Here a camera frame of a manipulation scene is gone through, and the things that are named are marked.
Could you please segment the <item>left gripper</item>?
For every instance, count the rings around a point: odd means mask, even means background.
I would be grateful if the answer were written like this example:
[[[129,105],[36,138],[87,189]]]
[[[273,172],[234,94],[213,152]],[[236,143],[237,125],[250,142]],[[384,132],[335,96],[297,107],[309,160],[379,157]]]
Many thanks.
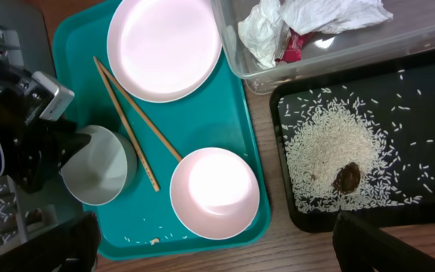
[[[27,193],[35,193],[86,147],[91,136],[60,117],[25,125],[22,98],[9,88],[0,94],[0,177],[8,176]]]

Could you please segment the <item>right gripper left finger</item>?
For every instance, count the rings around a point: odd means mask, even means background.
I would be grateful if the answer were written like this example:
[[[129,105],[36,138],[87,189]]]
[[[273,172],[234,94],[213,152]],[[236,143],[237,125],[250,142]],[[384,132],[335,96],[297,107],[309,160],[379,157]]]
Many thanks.
[[[0,255],[0,272],[92,272],[100,241],[96,215],[85,212]]]

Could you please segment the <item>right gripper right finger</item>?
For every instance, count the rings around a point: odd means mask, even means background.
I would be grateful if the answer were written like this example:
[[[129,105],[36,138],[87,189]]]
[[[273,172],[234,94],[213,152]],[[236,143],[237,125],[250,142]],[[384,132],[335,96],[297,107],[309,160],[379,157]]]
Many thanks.
[[[350,212],[341,212],[332,243],[342,272],[435,272],[435,258]]]

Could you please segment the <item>grey bowl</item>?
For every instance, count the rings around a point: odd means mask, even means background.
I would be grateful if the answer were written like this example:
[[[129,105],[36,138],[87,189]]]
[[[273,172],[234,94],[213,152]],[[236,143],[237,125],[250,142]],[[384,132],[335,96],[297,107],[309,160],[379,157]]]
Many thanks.
[[[126,138],[98,125],[79,131],[90,142],[62,167],[60,175],[67,190],[90,206],[112,202],[134,180],[137,154]]]

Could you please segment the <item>brown food scrap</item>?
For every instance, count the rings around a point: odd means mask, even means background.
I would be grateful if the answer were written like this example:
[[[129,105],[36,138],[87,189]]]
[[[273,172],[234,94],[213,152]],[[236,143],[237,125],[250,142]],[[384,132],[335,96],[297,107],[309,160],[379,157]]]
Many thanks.
[[[361,181],[361,172],[355,162],[351,162],[337,173],[332,186],[335,190],[343,194],[354,192]]]

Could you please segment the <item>pink bowl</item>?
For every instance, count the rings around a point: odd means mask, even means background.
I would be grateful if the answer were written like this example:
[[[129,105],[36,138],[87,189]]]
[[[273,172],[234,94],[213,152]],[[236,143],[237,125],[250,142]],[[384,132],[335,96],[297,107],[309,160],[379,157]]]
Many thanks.
[[[258,180],[248,163],[217,147],[186,155],[170,181],[171,207],[190,232],[208,240],[238,236],[260,205]]]

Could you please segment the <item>red foil wrapper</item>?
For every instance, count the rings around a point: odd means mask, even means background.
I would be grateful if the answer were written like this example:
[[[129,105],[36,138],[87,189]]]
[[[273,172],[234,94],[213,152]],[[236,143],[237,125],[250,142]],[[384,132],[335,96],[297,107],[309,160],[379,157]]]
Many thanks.
[[[303,47],[315,35],[314,32],[309,32],[301,36],[293,29],[290,29],[290,33],[291,36],[282,56],[275,59],[276,64],[300,61],[302,59]]]

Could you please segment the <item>white napkin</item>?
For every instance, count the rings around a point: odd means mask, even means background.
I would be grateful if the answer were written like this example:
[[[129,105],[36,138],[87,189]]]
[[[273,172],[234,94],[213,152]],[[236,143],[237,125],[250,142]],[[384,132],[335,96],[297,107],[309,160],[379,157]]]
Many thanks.
[[[381,0],[261,0],[238,22],[238,36],[262,69],[277,66],[291,36],[337,35],[393,19]]]

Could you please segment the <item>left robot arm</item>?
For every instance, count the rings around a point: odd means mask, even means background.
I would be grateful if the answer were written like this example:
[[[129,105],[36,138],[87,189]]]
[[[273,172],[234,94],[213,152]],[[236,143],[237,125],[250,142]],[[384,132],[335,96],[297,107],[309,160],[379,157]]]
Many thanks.
[[[41,190],[91,141],[74,122],[42,119],[48,98],[8,88],[0,94],[0,177],[10,177],[27,193]]]

